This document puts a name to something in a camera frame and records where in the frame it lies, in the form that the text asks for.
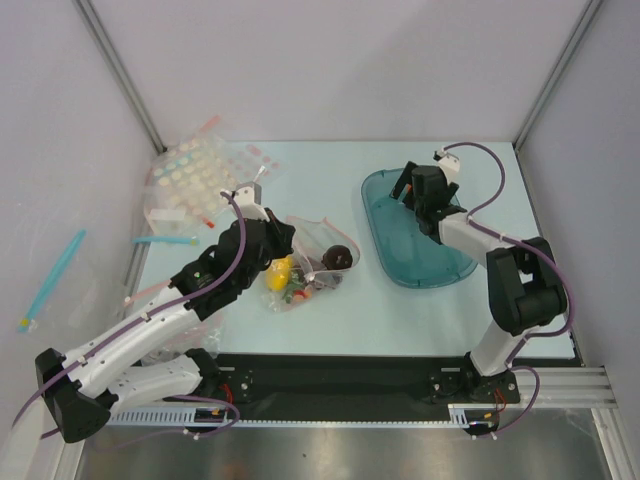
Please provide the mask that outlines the purple grape bunch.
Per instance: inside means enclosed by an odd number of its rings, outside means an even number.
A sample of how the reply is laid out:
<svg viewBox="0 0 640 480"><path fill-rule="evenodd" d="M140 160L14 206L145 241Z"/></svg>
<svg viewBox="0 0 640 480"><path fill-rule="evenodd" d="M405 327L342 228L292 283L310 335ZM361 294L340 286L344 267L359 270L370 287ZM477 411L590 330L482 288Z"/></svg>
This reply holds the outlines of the purple grape bunch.
<svg viewBox="0 0 640 480"><path fill-rule="evenodd" d="M311 270L305 274L307 281L313 283L316 290L337 289L343 281L343 270L327 270L320 260L310 258Z"/></svg>

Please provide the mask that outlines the dark brown round fruit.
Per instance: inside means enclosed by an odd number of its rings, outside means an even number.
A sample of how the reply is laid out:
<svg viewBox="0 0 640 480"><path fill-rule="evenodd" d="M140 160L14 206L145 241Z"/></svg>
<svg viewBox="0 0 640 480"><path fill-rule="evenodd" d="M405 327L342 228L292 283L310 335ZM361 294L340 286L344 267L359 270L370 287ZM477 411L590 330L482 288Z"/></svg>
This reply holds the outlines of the dark brown round fruit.
<svg viewBox="0 0 640 480"><path fill-rule="evenodd" d="M327 270L347 270L353 265L350 249L344 245L333 245L326 250L322 257L322 264Z"/></svg>

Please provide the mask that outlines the red cherries with green leaves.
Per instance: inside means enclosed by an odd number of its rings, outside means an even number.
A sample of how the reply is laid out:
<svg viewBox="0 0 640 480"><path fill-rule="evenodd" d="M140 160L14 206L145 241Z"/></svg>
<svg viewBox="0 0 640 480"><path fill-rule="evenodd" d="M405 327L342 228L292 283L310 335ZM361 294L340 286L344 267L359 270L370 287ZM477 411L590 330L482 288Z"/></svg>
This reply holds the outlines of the red cherries with green leaves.
<svg viewBox="0 0 640 480"><path fill-rule="evenodd" d="M281 299L287 305L292 305L309 300L313 295L313 291L313 283L307 281L303 273L294 270L291 272Z"/></svg>

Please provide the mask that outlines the teal transparent plastic tray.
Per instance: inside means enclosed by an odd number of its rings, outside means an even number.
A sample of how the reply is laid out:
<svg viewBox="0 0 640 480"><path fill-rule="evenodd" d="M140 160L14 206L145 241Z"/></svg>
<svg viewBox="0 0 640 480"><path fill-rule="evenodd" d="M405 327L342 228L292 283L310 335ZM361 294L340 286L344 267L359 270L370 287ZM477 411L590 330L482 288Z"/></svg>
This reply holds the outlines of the teal transparent plastic tray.
<svg viewBox="0 0 640 480"><path fill-rule="evenodd" d="M414 212L390 197L401 172L400 168L380 170L361 185L368 225L384 272L395 284L411 289L439 288L465 279L477 262L425 236Z"/></svg>

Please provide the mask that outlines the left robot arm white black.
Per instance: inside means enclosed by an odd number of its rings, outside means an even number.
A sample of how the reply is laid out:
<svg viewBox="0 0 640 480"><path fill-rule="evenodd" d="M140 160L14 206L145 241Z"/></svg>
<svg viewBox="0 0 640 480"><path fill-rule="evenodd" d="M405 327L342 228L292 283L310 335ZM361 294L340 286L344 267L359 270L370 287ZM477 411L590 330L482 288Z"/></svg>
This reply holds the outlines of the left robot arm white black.
<svg viewBox="0 0 640 480"><path fill-rule="evenodd" d="M152 366L140 361L236 301L272 261L292 254L294 235L294 226L271 211L263 219L240 216L137 313L81 347L39 354L38 394L56 433L76 443L139 405L191 396L224 399L219 367L203 348Z"/></svg>

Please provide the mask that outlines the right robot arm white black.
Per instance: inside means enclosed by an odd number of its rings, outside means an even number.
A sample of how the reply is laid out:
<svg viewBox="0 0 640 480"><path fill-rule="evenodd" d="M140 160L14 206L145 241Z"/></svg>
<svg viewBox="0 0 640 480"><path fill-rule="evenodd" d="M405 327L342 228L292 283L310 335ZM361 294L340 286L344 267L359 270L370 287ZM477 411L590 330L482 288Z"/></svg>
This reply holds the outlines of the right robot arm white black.
<svg viewBox="0 0 640 480"><path fill-rule="evenodd" d="M449 163L446 158L435 165L407 163L390 197L414 213L423 235L485 268L492 322L465 354L459 385L446 394L481 402L506 386L508 370L526 342L565 313L568 294L545 239L500 235L452 202L458 185L450 179Z"/></svg>

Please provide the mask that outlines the yellow mango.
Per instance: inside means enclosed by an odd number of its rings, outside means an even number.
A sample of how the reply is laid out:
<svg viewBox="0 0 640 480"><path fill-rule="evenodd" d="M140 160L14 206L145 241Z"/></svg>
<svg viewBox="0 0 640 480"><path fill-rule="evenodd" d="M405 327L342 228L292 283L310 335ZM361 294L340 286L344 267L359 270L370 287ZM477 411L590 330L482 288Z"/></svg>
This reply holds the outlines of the yellow mango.
<svg viewBox="0 0 640 480"><path fill-rule="evenodd" d="M293 257L291 255L273 260L265 271L267 288L272 292L282 291L289 283L292 268Z"/></svg>

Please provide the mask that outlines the clear zip bag red dots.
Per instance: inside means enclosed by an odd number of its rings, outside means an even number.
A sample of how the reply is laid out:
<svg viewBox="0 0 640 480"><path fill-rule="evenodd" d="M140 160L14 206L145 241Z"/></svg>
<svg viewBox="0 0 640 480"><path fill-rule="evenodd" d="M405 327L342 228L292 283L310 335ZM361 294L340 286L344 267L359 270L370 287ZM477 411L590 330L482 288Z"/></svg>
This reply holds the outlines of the clear zip bag red dots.
<svg viewBox="0 0 640 480"><path fill-rule="evenodd" d="M284 312L337 290L359 263L361 252L353 239L328 219L289 216L295 228L293 252L274 260L262 275L263 300L274 312Z"/></svg>

